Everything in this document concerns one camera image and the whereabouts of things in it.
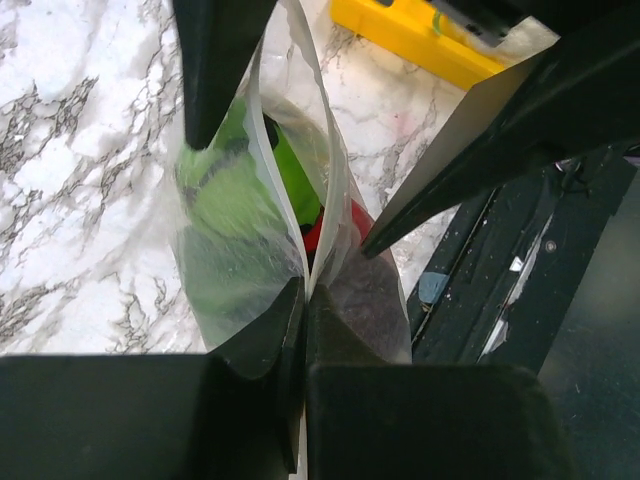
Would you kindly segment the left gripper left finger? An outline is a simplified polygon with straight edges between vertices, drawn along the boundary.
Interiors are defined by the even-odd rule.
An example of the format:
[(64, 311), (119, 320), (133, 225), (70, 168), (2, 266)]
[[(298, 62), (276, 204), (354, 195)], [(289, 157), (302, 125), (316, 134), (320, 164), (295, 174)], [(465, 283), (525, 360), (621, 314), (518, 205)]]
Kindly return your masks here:
[(296, 467), (290, 280), (207, 354), (5, 356), (5, 479), (284, 479)]

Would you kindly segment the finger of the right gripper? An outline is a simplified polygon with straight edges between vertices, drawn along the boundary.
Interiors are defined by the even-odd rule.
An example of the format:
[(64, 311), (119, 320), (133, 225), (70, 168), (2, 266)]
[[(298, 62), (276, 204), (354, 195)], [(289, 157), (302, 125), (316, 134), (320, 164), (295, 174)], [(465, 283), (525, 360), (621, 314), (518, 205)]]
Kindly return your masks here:
[(172, 2), (190, 148), (205, 149), (215, 136), (275, 5), (275, 0)]

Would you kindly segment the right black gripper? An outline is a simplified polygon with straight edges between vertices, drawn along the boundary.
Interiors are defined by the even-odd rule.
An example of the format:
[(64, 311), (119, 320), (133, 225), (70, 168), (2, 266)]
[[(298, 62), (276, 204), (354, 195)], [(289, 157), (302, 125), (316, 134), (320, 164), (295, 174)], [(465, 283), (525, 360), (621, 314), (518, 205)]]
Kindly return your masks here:
[[(527, 17), (511, 1), (431, 4), (490, 47)], [(636, 34), (571, 34), (475, 84), (379, 215), (364, 255), (529, 171), (601, 147), (637, 146), (638, 65)]]

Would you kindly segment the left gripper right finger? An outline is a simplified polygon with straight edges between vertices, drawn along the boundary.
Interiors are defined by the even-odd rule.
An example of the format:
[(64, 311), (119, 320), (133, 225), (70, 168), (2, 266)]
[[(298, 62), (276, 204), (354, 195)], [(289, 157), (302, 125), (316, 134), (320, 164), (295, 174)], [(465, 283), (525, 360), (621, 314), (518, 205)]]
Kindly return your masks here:
[(307, 320), (312, 479), (569, 479), (573, 456), (527, 370), (392, 364), (318, 289)]

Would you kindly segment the green toy watermelon ball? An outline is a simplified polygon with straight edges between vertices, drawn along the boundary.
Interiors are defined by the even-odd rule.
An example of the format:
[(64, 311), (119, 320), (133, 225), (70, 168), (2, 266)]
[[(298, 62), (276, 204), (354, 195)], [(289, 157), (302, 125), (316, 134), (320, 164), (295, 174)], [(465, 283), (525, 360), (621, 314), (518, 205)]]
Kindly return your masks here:
[(279, 205), (258, 176), (245, 115), (245, 101), (234, 100), (212, 144), (186, 151), (175, 167), (189, 219), (177, 259), (187, 298), (203, 324), (256, 318), (304, 271)]

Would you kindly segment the clear zip top bag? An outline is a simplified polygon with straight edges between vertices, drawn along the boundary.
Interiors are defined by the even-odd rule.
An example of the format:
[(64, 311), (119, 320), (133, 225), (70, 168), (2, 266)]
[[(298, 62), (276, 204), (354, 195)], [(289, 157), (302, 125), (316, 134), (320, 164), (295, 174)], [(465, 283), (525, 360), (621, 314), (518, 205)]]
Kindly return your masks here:
[(174, 255), (209, 346), (183, 479), (390, 474), (409, 325), (352, 183), (302, 5), (177, 1)]

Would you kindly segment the red toy bell pepper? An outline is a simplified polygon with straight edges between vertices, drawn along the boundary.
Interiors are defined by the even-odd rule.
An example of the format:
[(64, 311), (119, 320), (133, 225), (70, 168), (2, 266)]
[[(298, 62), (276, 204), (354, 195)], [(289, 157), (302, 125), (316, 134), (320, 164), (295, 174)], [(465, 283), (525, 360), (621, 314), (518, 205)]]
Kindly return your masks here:
[[(355, 229), (356, 240), (361, 244), (373, 226), (373, 219), (367, 210), (355, 199), (351, 200), (350, 213), (349, 225)], [(321, 207), (313, 224), (303, 224), (300, 226), (307, 255), (314, 255), (317, 251), (323, 216), (324, 208)]]

